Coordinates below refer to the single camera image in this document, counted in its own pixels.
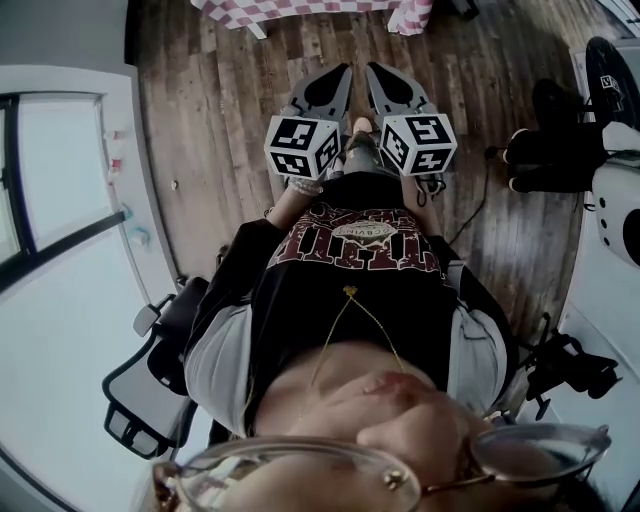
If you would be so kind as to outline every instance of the cable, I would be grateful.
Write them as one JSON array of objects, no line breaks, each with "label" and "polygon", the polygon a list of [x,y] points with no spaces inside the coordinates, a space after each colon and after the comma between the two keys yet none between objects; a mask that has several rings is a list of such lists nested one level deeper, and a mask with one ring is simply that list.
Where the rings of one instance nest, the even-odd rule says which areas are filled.
[{"label": "cable", "polygon": [[[423,183],[427,184],[427,190],[422,186]],[[435,190],[431,191],[431,186],[435,186]],[[418,196],[416,197],[416,203],[418,206],[422,208],[427,204],[427,196],[435,197],[440,192],[444,191],[447,188],[447,184],[444,180],[440,178],[434,178],[431,176],[427,176],[426,178],[422,178],[420,176],[416,176],[416,188],[418,189]]]},{"label": "cable", "polygon": [[462,232],[469,226],[469,224],[471,224],[471,222],[473,221],[473,219],[476,218],[476,216],[482,211],[482,209],[484,208],[485,203],[487,202],[487,189],[489,188],[489,161],[491,159],[493,159],[496,155],[498,154],[498,148],[495,146],[490,146],[488,147],[485,152],[484,152],[484,167],[485,167],[485,175],[484,175],[484,189],[482,192],[482,201],[480,201],[480,204],[478,205],[478,207],[476,208],[476,211],[473,212],[473,214],[471,215],[471,217],[469,217],[464,224],[462,224],[462,227],[458,230],[458,232],[453,236],[453,238],[451,239],[451,241],[449,242],[449,245],[453,245],[454,243],[456,243],[456,241],[458,240],[458,238],[460,237],[460,235],[462,234]]}]

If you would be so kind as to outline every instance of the black chair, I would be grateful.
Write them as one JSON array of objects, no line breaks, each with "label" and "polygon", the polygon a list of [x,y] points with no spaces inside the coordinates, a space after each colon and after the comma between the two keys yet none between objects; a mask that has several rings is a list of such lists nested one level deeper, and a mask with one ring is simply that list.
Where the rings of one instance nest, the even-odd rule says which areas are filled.
[{"label": "black chair", "polygon": [[136,455],[152,459],[187,441],[197,404],[186,390],[184,347],[208,283],[189,280],[177,296],[148,304],[134,330],[147,342],[102,381],[109,400],[105,430]]}]

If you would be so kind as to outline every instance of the window frame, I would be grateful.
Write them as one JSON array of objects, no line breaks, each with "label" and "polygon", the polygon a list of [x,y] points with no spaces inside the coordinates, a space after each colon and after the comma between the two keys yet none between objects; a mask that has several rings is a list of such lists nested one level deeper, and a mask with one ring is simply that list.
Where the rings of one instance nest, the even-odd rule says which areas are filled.
[{"label": "window frame", "polygon": [[0,263],[0,293],[42,265],[125,220],[124,213],[117,211],[40,250],[37,249],[20,174],[19,104],[19,93],[0,95],[0,109],[5,111],[4,140],[0,141],[4,145],[5,166],[4,169],[0,169],[0,186],[7,191],[19,246],[16,254]]}]

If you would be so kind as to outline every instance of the hair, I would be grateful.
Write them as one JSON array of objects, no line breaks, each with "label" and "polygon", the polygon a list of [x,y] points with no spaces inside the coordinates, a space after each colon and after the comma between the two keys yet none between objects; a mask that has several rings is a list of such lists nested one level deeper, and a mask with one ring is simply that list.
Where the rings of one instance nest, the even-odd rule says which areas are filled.
[{"label": "hair", "polygon": [[551,510],[553,512],[610,512],[611,508],[586,478],[576,477],[562,483]]}]

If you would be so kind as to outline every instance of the checkered tablecloth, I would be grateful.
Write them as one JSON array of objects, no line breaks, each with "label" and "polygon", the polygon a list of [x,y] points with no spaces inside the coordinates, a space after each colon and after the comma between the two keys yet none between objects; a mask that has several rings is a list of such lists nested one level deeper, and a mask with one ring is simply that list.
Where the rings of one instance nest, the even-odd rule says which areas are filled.
[{"label": "checkered tablecloth", "polygon": [[227,28],[238,28],[273,18],[317,12],[367,12],[394,9],[389,32],[420,34],[429,21],[434,0],[191,0],[191,3]]}]

